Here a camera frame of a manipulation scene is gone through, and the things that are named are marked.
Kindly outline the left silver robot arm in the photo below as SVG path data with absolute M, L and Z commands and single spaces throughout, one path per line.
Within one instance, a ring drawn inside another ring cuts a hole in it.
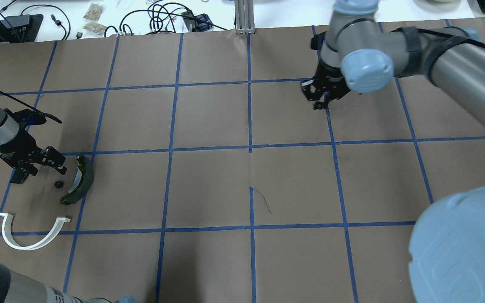
M 52 114 L 39 111 L 21 100 L 0 91 L 6 96 L 25 106 L 26 109 L 12 112 L 0 107 L 0 159 L 14 169 L 11 183 L 22 184 L 29 175 L 36 175 L 38 169 L 34 164 L 52 167 L 59 174 L 65 175 L 66 157 L 52 146 L 42 149 L 37 146 L 35 139 L 27 132 L 28 126 L 38 126 L 52 119 L 62 123 Z M 73 205 L 83 198 L 93 185 L 94 173 L 91 161 L 84 155 L 76 156 L 77 173 L 73 185 L 66 196 L 60 199 L 62 205 Z M 54 225 L 39 242 L 21 246 L 12 237 L 13 215 L 0 213 L 2 221 L 2 237 L 12 249 L 21 251 L 34 251 L 48 245 L 59 234 L 63 225 L 70 222 L 69 218 L 58 217 Z M 124 295 L 116 301 L 105 298 L 90 298 L 83 300 L 73 297 L 65 292 L 12 271 L 0 263 L 0 303 L 137 303 L 130 295 Z

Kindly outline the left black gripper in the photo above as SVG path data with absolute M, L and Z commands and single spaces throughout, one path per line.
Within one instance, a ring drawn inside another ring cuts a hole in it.
M 23 169 L 33 176 L 38 174 L 34 164 L 52 167 L 61 175 L 67 173 L 66 157 L 52 146 L 39 148 L 29 133 L 18 133 L 9 142 L 2 144 L 0 154 L 1 159 L 10 167 Z

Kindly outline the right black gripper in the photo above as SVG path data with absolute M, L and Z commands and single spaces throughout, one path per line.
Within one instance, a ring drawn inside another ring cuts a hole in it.
M 343 98 L 351 90 L 340 68 L 318 63 L 315 75 L 301 81 L 301 91 L 314 110 L 326 110 L 329 102 Z

